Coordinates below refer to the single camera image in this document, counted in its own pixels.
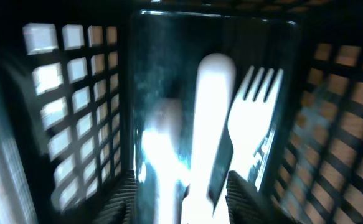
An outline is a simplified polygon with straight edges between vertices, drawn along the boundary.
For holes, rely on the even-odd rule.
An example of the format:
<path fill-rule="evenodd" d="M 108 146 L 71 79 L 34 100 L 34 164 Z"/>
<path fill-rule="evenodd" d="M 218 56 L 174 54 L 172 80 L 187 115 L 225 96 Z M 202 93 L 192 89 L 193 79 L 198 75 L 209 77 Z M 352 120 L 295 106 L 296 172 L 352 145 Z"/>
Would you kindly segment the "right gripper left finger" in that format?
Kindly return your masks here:
<path fill-rule="evenodd" d="M 132 170 L 120 175 L 119 182 L 108 200 L 92 221 L 93 224 L 131 224 L 137 192 L 135 173 Z"/>

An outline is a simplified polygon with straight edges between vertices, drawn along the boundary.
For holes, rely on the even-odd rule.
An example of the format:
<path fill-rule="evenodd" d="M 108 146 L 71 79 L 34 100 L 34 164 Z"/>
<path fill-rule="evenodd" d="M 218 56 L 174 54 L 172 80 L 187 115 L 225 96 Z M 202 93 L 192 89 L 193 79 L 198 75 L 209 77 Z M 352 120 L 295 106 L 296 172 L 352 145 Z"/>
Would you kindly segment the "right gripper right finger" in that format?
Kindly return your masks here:
<path fill-rule="evenodd" d="M 231 224 L 297 224 L 235 171 L 228 173 L 225 197 Z"/>

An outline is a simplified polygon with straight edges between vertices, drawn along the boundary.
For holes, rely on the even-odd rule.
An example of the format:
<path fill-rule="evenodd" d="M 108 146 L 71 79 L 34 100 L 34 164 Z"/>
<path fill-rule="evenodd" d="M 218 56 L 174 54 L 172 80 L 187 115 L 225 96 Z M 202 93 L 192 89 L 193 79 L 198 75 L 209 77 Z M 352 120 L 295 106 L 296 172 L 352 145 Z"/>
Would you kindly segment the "white fork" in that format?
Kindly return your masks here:
<path fill-rule="evenodd" d="M 235 95 L 227 121 L 233 146 L 229 170 L 243 180 L 248 179 L 253 154 L 270 128 L 283 74 L 282 68 L 251 66 Z"/>
<path fill-rule="evenodd" d="M 189 193 L 182 202 L 181 223 L 210 223 L 208 196 L 212 168 L 235 82 L 233 60 L 220 53 L 202 59 L 197 70 Z"/>

